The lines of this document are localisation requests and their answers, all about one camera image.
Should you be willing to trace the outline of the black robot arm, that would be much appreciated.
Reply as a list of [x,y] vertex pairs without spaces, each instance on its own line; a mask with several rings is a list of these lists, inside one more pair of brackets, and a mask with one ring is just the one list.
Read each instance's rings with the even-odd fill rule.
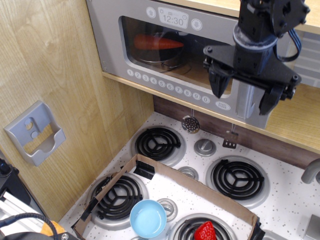
[[306,23],[309,12],[303,0],[242,0],[233,29],[235,45],[203,49],[213,94],[220,98],[231,78],[258,87],[264,90],[260,115],[269,114],[280,100],[291,99],[302,78],[285,63],[300,55],[295,27]]

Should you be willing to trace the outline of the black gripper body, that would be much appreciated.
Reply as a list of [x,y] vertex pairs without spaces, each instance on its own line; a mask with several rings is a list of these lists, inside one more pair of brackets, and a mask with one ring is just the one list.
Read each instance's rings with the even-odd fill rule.
[[207,70],[212,64],[218,64],[231,70],[231,78],[264,91],[274,85],[296,88],[302,81],[298,73],[277,59],[273,47],[257,50],[238,43],[235,46],[207,45],[203,53],[203,66]]

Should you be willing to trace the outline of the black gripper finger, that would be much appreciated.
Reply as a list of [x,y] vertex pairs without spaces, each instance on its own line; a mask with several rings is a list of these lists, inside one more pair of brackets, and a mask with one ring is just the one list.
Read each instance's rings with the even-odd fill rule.
[[295,94],[295,87],[274,85],[271,89],[264,92],[259,104],[259,114],[268,115],[279,103],[286,99],[292,99]]
[[215,63],[209,67],[208,74],[213,94],[221,98],[232,77],[232,70]]

